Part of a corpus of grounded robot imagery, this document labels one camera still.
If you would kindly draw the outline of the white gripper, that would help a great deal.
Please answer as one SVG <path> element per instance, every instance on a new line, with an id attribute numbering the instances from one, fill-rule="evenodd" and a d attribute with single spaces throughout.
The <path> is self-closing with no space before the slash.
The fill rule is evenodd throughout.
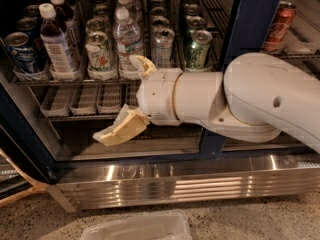
<path id="1" fill-rule="evenodd" d="M 155 125 L 181 124 L 175 113 L 174 90 L 183 71 L 179 68 L 157 70 L 154 63 L 142 55 L 130 55 L 129 60 L 143 80 L 136 94 L 139 108 L 125 104 L 111 126 L 93 134 L 93 138 L 105 146 L 131 140 L 150 122 Z"/>

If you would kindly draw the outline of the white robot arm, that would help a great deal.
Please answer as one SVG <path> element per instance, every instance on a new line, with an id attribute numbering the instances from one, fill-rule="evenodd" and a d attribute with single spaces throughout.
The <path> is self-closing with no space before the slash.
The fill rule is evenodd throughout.
<path id="1" fill-rule="evenodd" d="M 247 53 L 225 72 L 159 69 L 132 55 L 141 85 L 138 106 L 125 105 L 113 125 L 93 135 L 106 145 L 124 143 L 151 123 L 197 124 L 251 143 L 285 132 L 320 153 L 320 80 L 264 53 Z"/>

